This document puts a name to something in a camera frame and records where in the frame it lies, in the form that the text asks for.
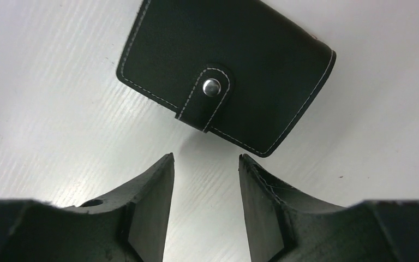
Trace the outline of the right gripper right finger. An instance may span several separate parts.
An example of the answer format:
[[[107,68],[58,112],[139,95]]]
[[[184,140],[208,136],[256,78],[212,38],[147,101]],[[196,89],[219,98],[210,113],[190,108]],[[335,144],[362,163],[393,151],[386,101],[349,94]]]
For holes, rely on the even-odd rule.
[[[419,200],[341,207],[287,184],[247,154],[238,171],[252,261],[419,261]]]

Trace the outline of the black leather card holder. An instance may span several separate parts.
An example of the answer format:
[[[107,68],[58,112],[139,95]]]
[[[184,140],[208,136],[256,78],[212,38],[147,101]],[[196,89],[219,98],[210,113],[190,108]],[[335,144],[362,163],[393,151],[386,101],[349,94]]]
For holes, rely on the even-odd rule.
[[[116,75],[177,120],[265,158],[336,58],[262,1],[143,1]]]

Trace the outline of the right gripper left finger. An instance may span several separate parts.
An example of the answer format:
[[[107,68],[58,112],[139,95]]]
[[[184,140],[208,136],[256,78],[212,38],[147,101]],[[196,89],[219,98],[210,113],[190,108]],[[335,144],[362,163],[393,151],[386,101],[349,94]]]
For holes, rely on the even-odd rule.
[[[162,261],[174,157],[80,206],[0,199],[0,261]]]

